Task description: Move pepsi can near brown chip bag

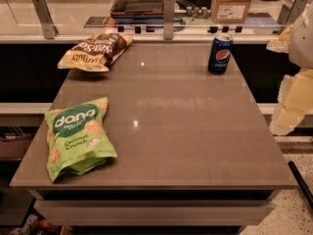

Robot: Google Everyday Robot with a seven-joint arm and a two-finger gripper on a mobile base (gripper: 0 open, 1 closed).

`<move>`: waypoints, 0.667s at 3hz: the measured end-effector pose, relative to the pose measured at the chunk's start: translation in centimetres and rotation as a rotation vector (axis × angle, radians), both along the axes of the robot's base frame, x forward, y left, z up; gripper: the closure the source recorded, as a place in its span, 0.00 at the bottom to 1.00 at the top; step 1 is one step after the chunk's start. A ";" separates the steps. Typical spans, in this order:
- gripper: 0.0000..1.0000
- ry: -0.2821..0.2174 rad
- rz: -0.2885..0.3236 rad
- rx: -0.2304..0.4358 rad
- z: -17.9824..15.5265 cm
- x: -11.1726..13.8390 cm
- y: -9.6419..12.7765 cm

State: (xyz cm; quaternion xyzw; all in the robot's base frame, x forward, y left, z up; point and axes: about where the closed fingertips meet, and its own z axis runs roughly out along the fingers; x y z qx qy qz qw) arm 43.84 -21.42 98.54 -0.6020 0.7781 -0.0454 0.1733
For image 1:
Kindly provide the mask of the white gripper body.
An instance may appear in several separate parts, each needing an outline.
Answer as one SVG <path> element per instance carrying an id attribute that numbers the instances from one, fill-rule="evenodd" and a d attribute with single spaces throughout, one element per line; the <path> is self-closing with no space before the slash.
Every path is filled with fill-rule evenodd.
<path id="1" fill-rule="evenodd" d="M 313 70 L 301 69 L 295 76 L 285 75 L 278 102 L 286 110 L 307 114 L 313 110 Z"/>

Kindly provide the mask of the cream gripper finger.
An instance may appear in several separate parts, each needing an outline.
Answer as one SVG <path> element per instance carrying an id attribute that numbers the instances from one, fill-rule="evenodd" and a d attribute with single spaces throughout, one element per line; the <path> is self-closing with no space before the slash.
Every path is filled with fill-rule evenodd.
<path id="1" fill-rule="evenodd" d="M 272 134 L 285 136 L 294 131 L 294 129 L 303 121 L 302 112 L 290 111 L 281 107 L 274 110 L 269 125 Z"/>
<path id="2" fill-rule="evenodd" d="M 292 28 L 293 25 L 286 27 L 278 37 L 267 44 L 266 49 L 276 53 L 288 53 L 290 49 Z"/>

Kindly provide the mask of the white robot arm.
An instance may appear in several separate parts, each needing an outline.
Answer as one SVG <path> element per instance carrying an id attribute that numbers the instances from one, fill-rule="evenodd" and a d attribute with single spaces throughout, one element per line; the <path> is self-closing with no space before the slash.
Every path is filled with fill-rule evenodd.
<path id="1" fill-rule="evenodd" d="M 313 110 L 313 4 L 306 5 L 295 22 L 266 49 L 288 53 L 290 62 L 300 67 L 296 75 L 285 75 L 281 81 L 269 126 L 274 135 L 287 135 Z"/>

